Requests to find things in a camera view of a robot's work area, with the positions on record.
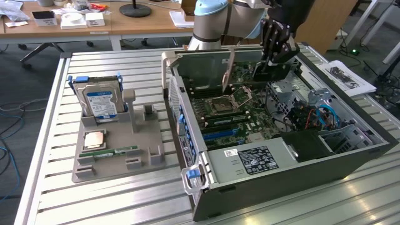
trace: green circuit board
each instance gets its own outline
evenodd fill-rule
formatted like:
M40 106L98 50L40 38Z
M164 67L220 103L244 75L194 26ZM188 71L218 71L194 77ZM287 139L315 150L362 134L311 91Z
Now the green circuit board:
M271 139L280 133L266 110L260 90L242 86L232 95L191 100L203 136L235 130L235 135L206 139L208 149Z
M256 62L235 62L232 69L232 81L235 83L252 81L256 64Z

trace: blue cable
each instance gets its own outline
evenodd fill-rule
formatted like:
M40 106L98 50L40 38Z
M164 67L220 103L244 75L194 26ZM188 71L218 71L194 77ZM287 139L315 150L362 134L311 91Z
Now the blue cable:
M0 116L6 116L6 117L10 117L10 118L18 118L20 120L20 127L19 127L19 129L15 132L12 132L7 137L0 138L0 140L4 140L6 138L10 138L11 136L14 136L16 132L20 131L20 129L24 126L24 119L20 116L11 116L11 115L6 115L3 113L0 113Z
M339 117L338 117L338 114L336 114L334 108L328 105L320 105L319 108L318 108L318 116L320 116L320 111L319 111L320 108L326 108L331 111L331 113L334 115L334 120L336 120L338 127L340 128L340 120L339 120ZM320 122L322 122L322 124L326 124L326 121L323 120L323 118L320 118Z
M2 203L2 202L7 199L7 197L11 196L11 195L14 194L14 192L15 192L15 191L19 189L19 187L20 187L20 172L19 172L19 169L18 169L18 165L16 165L16 163L15 163L15 159L14 159L12 153L11 153L6 148L2 148L2 147L0 147L0 149L2 149L3 151L6 151L6 154L8 153L8 156L10 156L10 158L11 158L12 165L14 165L14 168L15 168L15 172L16 172L16 174L18 174L18 185L16 185L16 187L12 189L12 191L8 193L8 195L4 196L4 197L0 199L0 203Z

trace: power supply label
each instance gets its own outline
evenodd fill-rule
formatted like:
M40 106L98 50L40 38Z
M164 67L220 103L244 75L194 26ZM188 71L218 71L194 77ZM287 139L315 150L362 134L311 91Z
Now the power supply label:
M111 91L90 92L87 96L95 117L99 119L116 117L118 109L115 107L115 103L111 101Z
M250 175L279 168L267 146L238 151L238 153Z

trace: sticker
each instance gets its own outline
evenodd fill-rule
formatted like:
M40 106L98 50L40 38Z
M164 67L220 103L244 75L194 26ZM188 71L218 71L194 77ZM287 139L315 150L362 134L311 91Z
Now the sticker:
M235 117L232 121L244 120L244 119L246 119L246 116L239 116L239 117Z
M239 157L250 175L279 168L267 146L240 151Z
M90 26L99 25L99 21L98 20L87 20L87 23L90 23Z
M131 150L131 149L122 149L122 150L118 150L118 149L116 149L114 152L115 152L115 153L124 153L124 152L127 152L128 150Z
M90 34L108 34L108 31L91 31Z
M110 119L118 116L118 109L115 103L111 101L111 91L90 92L87 96L95 117Z
M222 121L214 122L214 124L230 123L231 121L232 121L232 120L222 120Z
M238 155L238 149L224 150L226 156L236 156Z
M104 154L96 155L94 157L95 158L104 158L104 157L110 157L110 156L114 156L114 154L112 153L104 153Z

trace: motherboard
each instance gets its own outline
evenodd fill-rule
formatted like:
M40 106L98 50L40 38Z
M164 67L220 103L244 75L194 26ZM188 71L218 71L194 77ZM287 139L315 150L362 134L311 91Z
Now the motherboard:
M230 90L196 90L190 99L208 150L227 148L274 138L280 129L267 111L263 82L252 83L255 62L236 62Z

